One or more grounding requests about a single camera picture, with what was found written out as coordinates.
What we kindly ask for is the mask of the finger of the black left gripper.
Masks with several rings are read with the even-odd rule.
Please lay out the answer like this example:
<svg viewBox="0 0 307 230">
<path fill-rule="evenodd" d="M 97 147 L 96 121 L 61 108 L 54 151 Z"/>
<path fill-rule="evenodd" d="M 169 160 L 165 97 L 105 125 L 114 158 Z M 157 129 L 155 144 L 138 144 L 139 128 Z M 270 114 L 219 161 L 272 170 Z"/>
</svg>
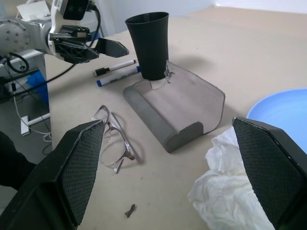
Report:
<svg viewBox="0 0 307 230">
<path fill-rule="evenodd" d="M 120 58 L 129 54 L 129 50 L 120 42 L 99 38 L 94 50 L 113 58 Z"/>
<path fill-rule="evenodd" d="M 99 57 L 94 49 L 83 42 L 57 38 L 54 45 L 56 54 L 71 64 L 86 63 Z"/>
</svg>

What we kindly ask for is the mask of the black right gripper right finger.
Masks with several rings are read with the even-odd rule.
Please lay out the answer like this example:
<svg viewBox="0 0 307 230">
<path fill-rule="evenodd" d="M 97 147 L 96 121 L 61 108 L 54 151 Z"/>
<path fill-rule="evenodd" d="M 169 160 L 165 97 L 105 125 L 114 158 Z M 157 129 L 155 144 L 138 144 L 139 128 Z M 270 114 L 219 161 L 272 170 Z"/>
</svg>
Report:
<svg viewBox="0 0 307 230">
<path fill-rule="evenodd" d="M 307 155 L 285 131 L 264 122 L 232 122 L 246 174 L 276 230 L 307 228 Z"/>
</svg>

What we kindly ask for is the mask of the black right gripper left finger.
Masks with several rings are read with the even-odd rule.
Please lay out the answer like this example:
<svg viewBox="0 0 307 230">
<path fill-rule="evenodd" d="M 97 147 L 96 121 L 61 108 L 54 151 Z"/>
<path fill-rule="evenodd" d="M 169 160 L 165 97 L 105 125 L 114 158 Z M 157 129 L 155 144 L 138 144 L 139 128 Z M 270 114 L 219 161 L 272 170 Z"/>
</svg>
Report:
<svg viewBox="0 0 307 230">
<path fill-rule="evenodd" d="M 77 229 L 95 183 L 104 130 L 101 120 L 70 129 L 38 164 L 1 134 L 0 183 L 17 191 L 0 216 L 1 229 Z"/>
</svg>

